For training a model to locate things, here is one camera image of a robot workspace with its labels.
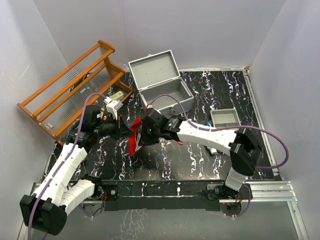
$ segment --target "black bracket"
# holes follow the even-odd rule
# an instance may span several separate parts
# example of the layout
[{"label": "black bracket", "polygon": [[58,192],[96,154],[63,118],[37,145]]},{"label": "black bracket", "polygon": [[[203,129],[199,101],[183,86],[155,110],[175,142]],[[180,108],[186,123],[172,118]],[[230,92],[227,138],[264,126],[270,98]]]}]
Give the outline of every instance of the black bracket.
[{"label": "black bracket", "polygon": [[[29,224],[31,211],[36,200],[35,196],[24,195],[20,201],[23,222],[26,226]],[[40,200],[35,209],[32,228],[55,236],[64,228],[67,221],[67,213],[63,208],[54,205],[50,201],[50,198],[46,201]]]},{"label": "black bracket", "polygon": [[[238,195],[242,194],[242,199],[252,199],[252,191],[249,191],[244,185],[246,185],[250,190],[250,184],[245,183],[242,185],[240,188]],[[209,200],[221,200],[221,199],[226,199],[226,196],[230,196],[228,192],[226,193],[226,189],[224,188],[225,186],[223,184],[215,184],[211,183],[206,186],[206,194]]]}]

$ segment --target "red bag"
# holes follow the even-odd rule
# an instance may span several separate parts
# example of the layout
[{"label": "red bag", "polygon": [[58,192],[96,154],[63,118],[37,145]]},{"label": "red bag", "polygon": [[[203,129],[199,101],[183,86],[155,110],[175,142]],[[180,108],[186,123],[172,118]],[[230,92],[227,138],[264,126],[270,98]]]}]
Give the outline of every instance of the red bag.
[{"label": "red bag", "polygon": [[141,132],[142,132],[142,121],[138,117],[130,127],[131,131],[134,133],[133,136],[129,137],[129,154],[133,156],[138,150],[143,146],[139,146]]}]

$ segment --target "orange wooden rack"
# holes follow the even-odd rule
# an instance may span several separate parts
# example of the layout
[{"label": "orange wooden rack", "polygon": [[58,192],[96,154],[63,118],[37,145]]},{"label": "orange wooden rack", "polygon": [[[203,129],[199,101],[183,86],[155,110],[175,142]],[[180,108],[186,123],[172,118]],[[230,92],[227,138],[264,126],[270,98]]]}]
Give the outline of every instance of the orange wooden rack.
[{"label": "orange wooden rack", "polygon": [[[76,61],[17,105],[63,145],[60,135],[80,116],[89,94],[103,94],[113,85],[127,93],[122,101],[133,93],[134,90],[121,81],[125,71],[109,59],[109,55],[114,52],[115,48],[111,44],[99,40]],[[98,98],[98,95],[92,97],[88,104],[94,103]]]}]

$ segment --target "gray floor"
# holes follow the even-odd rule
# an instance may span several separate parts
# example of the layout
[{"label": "gray floor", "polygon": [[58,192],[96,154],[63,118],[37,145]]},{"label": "gray floor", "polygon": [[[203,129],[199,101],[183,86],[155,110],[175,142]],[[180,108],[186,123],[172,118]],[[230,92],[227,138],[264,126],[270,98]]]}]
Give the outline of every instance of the gray floor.
[{"label": "gray floor", "polygon": [[[46,240],[297,240],[286,202],[253,202],[232,220],[204,210],[125,210],[103,212],[95,219],[77,208],[57,236]],[[34,240],[43,233],[34,230]]]}]

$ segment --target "box lid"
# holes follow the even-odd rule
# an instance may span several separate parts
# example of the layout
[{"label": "box lid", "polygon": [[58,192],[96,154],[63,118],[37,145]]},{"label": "box lid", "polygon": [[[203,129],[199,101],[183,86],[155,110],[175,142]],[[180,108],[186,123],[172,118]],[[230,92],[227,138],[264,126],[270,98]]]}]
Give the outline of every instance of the box lid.
[{"label": "box lid", "polygon": [[138,90],[180,77],[171,50],[130,61],[129,67]]}]

